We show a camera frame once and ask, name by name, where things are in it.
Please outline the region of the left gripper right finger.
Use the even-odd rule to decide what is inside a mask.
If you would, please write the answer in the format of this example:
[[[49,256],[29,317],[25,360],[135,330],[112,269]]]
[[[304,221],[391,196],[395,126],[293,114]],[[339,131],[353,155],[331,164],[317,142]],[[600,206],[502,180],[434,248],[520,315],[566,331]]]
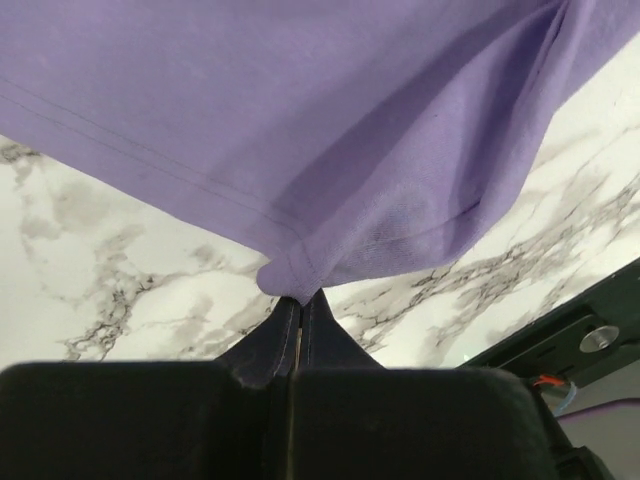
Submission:
[[[383,369],[335,320],[323,290],[302,308],[298,367]]]

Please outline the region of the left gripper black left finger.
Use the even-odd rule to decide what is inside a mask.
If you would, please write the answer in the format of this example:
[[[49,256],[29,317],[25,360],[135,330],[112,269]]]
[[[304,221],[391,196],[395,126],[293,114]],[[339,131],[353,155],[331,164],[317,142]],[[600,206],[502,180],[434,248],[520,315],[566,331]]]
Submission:
[[[295,360],[299,324],[300,304],[281,298],[261,324],[214,363],[241,385],[264,388],[276,376],[289,373]]]

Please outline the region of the purple t shirt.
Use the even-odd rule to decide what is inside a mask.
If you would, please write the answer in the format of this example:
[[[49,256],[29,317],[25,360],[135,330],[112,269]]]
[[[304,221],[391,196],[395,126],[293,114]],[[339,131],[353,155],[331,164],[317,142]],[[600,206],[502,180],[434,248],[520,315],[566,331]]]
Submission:
[[[635,1],[5,1],[1,132],[304,302],[468,251],[638,31]]]

